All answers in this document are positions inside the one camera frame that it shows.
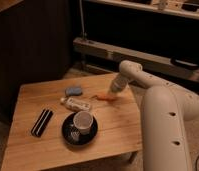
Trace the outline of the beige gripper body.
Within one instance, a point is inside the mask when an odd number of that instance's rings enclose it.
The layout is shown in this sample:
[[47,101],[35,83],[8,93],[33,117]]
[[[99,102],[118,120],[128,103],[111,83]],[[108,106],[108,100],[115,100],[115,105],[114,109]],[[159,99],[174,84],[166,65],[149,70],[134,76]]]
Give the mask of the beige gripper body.
[[128,79],[122,74],[117,74],[116,77],[112,80],[109,92],[117,94],[122,92],[128,84]]

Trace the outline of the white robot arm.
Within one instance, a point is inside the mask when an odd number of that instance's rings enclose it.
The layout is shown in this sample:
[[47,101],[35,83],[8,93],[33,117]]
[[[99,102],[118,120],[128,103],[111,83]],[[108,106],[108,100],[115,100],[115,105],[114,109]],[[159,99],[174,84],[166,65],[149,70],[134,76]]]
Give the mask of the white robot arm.
[[199,116],[199,95],[123,60],[109,91],[117,95],[131,83],[146,89],[140,115],[143,171],[193,171],[184,122]]

